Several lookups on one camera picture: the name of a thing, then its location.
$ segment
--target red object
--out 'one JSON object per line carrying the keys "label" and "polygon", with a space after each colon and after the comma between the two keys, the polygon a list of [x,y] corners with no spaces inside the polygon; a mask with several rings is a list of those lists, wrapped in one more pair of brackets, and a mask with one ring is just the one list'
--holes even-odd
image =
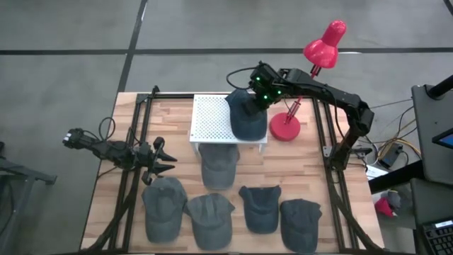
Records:
{"label": "red object", "polygon": [[291,141],[299,135],[300,123],[296,117],[287,120],[286,113],[278,113],[270,120],[269,131],[279,141]]}
{"label": "red object", "polygon": [[314,40],[304,48],[305,57],[318,67],[334,67],[338,58],[337,44],[345,33],[346,24],[339,20],[333,21],[321,39]]}
{"label": "red object", "polygon": [[389,202],[387,201],[387,198],[381,198],[379,199],[375,204],[374,207],[376,208],[376,211],[379,213],[383,213],[389,217],[393,217],[394,214],[390,209]]}

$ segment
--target pink lamp shade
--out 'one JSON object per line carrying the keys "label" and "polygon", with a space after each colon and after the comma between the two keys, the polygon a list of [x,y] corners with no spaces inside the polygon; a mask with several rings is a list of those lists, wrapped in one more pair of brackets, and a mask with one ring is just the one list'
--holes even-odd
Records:
{"label": "pink lamp shade", "polygon": [[346,33],[346,24],[340,20],[332,21],[321,39],[314,40],[304,48],[305,57],[316,66],[332,68],[338,58],[337,44]]}

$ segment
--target computer monitor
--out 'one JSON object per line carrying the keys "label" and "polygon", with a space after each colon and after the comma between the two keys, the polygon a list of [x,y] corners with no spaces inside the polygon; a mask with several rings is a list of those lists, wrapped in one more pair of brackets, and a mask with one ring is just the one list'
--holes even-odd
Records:
{"label": "computer monitor", "polygon": [[453,149],[453,128],[434,136],[432,142]]}

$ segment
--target keyboard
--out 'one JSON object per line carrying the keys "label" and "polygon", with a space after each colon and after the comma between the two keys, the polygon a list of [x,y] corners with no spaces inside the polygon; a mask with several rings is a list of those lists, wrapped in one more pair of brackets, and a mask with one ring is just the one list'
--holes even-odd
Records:
{"label": "keyboard", "polygon": [[423,234],[430,254],[453,254],[453,219],[425,224]]}

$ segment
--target red lamp base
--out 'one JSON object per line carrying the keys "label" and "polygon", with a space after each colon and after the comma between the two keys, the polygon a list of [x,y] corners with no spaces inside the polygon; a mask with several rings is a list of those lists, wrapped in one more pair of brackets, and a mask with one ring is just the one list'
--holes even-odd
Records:
{"label": "red lamp base", "polygon": [[269,131],[275,139],[288,142],[297,137],[300,133],[300,123],[296,117],[293,117],[288,123],[286,113],[278,113],[269,123]]}

